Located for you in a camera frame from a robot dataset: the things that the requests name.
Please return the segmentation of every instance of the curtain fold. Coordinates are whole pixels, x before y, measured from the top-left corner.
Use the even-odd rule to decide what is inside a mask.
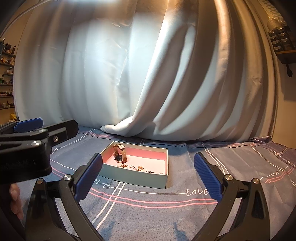
[[[267,136],[266,40],[248,0],[50,1],[20,41],[17,113],[165,141]]]

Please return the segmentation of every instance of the human hand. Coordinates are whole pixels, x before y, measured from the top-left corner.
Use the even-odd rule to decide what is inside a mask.
[[[16,183],[10,185],[9,194],[12,198],[10,202],[11,211],[22,220],[24,218],[24,212],[22,211],[22,202],[20,200],[20,189]]]

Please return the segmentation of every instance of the white cable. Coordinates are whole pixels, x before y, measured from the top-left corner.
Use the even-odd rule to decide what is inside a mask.
[[[27,10],[23,11],[21,14],[19,14],[14,20],[11,21],[11,23],[3,30],[2,34],[1,34],[1,37],[2,38],[4,36],[4,34],[6,34],[7,30],[11,27],[11,25],[13,25],[16,20],[18,20],[21,16],[23,16],[24,14],[26,14],[27,12],[31,11],[32,9],[40,6],[41,4],[43,3],[46,3],[46,2],[49,2],[51,0],[43,0],[35,5],[33,5],[32,7],[28,8]]]

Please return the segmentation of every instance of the wooden shelf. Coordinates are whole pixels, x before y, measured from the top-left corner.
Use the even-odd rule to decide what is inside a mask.
[[[0,98],[12,98],[13,95],[3,95],[3,96],[0,96]]]
[[[278,59],[282,64],[295,64],[296,63],[296,50],[276,52]]]
[[[0,110],[5,110],[5,109],[11,109],[11,108],[14,108],[14,106],[11,106],[11,107],[4,107],[4,108],[0,108]]]
[[[7,63],[3,63],[3,62],[0,62],[0,66],[1,65],[5,65],[5,66],[9,66],[9,67],[14,67],[14,65],[12,65],[12,64],[7,64]]]
[[[13,74],[6,74],[6,73],[4,73],[4,74],[2,74],[2,77],[4,77],[4,75],[13,76]]]
[[[2,51],[2,54],[7,55],[7,56],[10,56],[10,57],[14,57],[14,58],[16,57],[14,54],[7,53],[5,51]]]

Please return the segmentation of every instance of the metal screw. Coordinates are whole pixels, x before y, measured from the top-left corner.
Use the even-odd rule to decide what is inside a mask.
[[[63,178],[64,178],[65,181],[69,181],[71,179],[71,177],[72,176],[70,174],[67,174]]]
[[[41,144],[42,142],[41,141],[33,141],[32,143],[31,143],[31,146],[39,146],[40,144]]]
[[[59,138],[57,136],[54,136],[54,142],[57,142]]]
[[[233,179],[233,176],[230,174],[225,175],[226,180],[231,181]]]
[[[259,182],[260,182],[260,180],[258,178],[253,179],[253,183],[255,183],[255,184],[259,184]]]
[[[37,180],[37,184],[41,184],[41,183],[43,183],[43,179],[42,179],[42,178],[39,178],[39,179]]]

